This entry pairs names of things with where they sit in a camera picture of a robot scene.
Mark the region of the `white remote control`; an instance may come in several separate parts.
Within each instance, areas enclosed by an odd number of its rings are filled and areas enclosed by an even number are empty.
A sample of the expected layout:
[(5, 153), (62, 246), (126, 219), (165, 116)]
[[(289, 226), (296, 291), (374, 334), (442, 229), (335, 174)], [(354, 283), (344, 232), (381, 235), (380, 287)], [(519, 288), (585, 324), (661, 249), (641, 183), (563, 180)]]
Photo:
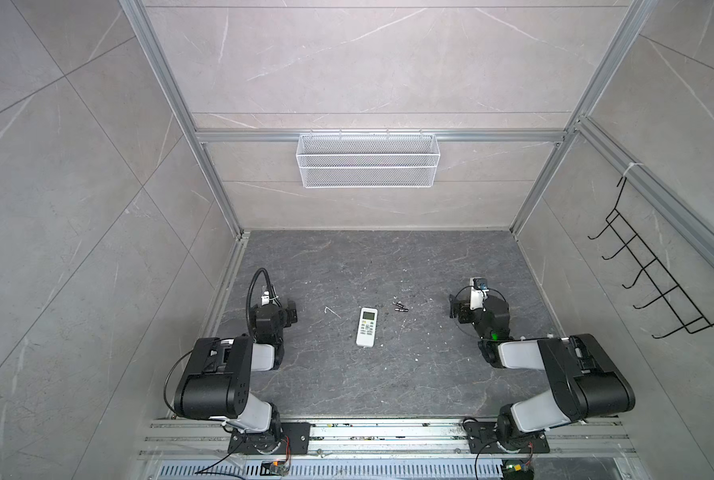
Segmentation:
[(374, 346), (376, 336), (378, 310), (362, 308), (359, 316), (356, 345), (370, 348)]

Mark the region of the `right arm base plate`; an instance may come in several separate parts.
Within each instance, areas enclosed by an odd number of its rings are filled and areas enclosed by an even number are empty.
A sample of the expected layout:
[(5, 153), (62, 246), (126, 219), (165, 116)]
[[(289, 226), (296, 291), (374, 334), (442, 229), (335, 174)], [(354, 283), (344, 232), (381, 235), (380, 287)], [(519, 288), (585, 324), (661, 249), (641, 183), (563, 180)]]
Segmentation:
[(466, 418), (461, 422), (473, 454), (546, 454), (550, 446), (543, 432), (523, 433), (496, 421)]

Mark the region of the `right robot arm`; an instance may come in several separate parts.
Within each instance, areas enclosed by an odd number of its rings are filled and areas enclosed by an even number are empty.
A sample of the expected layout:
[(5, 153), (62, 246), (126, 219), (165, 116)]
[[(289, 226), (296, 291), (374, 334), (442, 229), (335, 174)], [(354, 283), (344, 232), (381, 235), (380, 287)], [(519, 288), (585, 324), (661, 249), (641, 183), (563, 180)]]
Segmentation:
[(546, 391), (501, 407), (488, 445), (518, 452), (548, 429), (634, 409), (633, 388), (593, 335), (514, 339), (505, 298), (476, 286), (464, 290), (467, 300), (448, 296), (449, 316), (473, 326), (484, 360), (496, 369), (540, 371), (548, 381)]

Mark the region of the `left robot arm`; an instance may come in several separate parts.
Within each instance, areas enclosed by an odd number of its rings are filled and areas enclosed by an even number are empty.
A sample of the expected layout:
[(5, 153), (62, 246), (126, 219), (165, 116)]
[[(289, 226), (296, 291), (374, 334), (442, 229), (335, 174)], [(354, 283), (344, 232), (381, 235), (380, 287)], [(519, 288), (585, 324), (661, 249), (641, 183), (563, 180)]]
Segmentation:
[(168, 409), (190, 420), (217, 421), (255, 441), (283, 438), (279, 411), (250, 392), (253, 372), (277, 370), (284, 358), (284, 330), (298, 321), (296, 304), (275, 302), (249, 308), (251, 333), (203, 337), (185, 355), (187, 364)]

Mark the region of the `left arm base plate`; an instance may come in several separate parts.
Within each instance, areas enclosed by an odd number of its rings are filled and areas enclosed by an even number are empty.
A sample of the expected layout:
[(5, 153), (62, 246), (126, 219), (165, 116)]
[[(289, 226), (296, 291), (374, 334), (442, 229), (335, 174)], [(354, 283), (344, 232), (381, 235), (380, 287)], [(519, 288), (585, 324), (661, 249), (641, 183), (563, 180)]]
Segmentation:
[(248, 455), (305, 455), (309, 449), (312, 424), (282, 422), (263, 433), (232, 432), (228, 451)]

